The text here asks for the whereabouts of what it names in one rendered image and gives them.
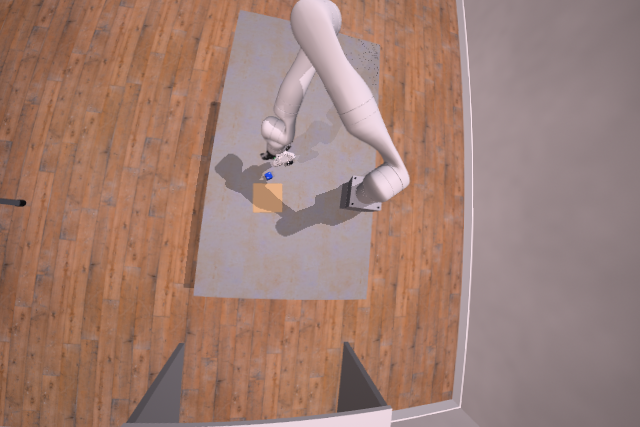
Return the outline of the peach flat square mat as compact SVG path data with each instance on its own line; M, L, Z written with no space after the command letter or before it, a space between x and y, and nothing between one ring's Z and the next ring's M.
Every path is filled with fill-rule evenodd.
M253 212L282 212L282 184L253 183Z

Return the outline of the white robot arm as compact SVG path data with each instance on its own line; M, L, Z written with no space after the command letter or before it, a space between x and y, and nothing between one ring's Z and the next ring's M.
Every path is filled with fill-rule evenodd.
M269 116L262 122L261 134L268 152L276 156L274 167L295 159L294 153L285 150L294 140L297 114L317 71L346 130L375 148L384 160L357 186L357 199L364 204L385 202L405 189L410 179L369 87L341 48L337 38L341 22L341 13L330 0L299 0L294 5L290 23L300 50L273 108L286 128L281 119Z

